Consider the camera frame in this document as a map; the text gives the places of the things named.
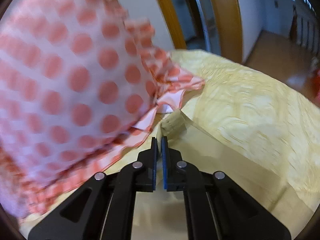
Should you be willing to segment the beige khaki pants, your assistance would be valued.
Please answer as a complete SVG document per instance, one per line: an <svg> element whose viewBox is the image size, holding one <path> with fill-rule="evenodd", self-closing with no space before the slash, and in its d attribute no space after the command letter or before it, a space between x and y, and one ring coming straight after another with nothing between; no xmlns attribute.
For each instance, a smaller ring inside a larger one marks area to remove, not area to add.
<svg viewBox="0 0 320 240"><path fill-rule="evenodd" d="M177 109L159 123L157 138L167 137L168 140L175 140L184 134L192 123L187 115Z"/></svg>

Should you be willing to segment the pink polka dot pillow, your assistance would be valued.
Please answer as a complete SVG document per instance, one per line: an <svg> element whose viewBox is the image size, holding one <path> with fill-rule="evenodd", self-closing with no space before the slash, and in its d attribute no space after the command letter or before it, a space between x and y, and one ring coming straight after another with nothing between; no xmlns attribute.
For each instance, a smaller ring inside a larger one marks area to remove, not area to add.
<svg viewBox="0 0 320 240"><path fill-rule="evenodd" d="M118 0L21 0L1 24L1 205L23 218L141 145L204 81Z"/></svg>

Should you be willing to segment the wooden door frame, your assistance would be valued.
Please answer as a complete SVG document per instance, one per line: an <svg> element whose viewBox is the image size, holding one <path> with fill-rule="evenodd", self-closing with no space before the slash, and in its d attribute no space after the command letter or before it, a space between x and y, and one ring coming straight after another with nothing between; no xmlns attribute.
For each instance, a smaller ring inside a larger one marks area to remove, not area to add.
<svg viewBox="0 0 320 240"><path fill-rule="evenodd" d="M175 49L203 49L242 62L238 0L157 0Z"/></svg>

